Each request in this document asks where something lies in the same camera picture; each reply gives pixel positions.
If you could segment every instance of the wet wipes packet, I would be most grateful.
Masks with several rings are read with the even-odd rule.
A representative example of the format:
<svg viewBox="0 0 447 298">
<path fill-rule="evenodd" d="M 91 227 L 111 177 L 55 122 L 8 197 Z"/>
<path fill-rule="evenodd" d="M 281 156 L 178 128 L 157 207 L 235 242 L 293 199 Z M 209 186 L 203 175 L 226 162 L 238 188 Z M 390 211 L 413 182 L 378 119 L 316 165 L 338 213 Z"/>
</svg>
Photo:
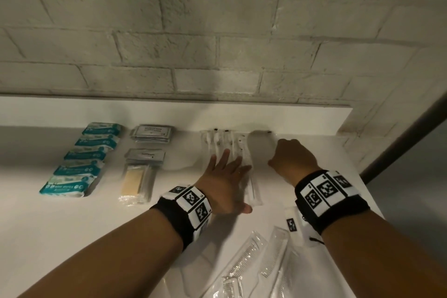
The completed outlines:
<svg viewBox="0 0 447 298">
<path fill-rule="evenodd" d="M 122 126 L 113 123 L 90 123 L 82 134 L 113 134 L 118 136 L 121 133 Z"/>
<path fill-rule="evenodd" d="M 113 134 L 84 134 L 78 139 L 75 146 L 101 146 L 105 145 L 115 149 L 119 138 Z"/>
<path fill-rule="evenodd" d="M 83 197 L 95 179 L 86 175 L 52 176 L 39 192 L 49 196 Z"/>
<path fill-rule="evenodd" d="M 97 177 L 104 163 L 98 159 L 65 160 L 56 171 L 55 176 L 91 175 Z"/>
<path fill-rule="evenodd" d="M 110 150 L 111 148 L 107 145 L 75 146 L 65 155 L 64 159 L 98 159 L 102 161 Z"/>
</svg>

